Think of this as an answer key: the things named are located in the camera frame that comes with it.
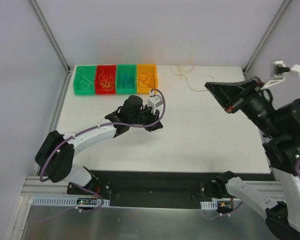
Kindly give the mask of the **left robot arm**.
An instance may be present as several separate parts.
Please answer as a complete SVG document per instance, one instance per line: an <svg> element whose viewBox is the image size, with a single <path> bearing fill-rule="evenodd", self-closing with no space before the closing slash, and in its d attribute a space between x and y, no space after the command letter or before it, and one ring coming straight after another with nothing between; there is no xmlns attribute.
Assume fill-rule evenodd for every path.
<svg viewBox="0 0 300 240"><path fill-rule="evenodd" d="M74 164L74 157L99 142L126 133L130 128L143 128L148 132L163 128L161 119L165 112L159 111L159 107L165 108L166 101L158 94L151 94L146 104L139 96L130 95L122 106L95 125L64 134L57 130L50 132L34 158L41 168L40 181L68 181L78 185L84 194L92 194L96 177L88 168Z"/></svg>

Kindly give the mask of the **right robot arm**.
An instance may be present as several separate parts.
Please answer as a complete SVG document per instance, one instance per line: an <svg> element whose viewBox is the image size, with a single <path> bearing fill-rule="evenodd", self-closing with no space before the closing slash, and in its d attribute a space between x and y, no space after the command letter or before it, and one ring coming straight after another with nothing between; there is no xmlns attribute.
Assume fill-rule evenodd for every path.
<svg viewBox="0 0 300 240"><path fill-rule="evenodd" d="M273 107L273 95L258 78L241 82L207 82L206 89L224 111L243 112L268 139L262 146L279 180L284 200L272 199L226 171L207 186L215 197L231 195L257 212L280 240L300 240L300 98Z"/></svg>

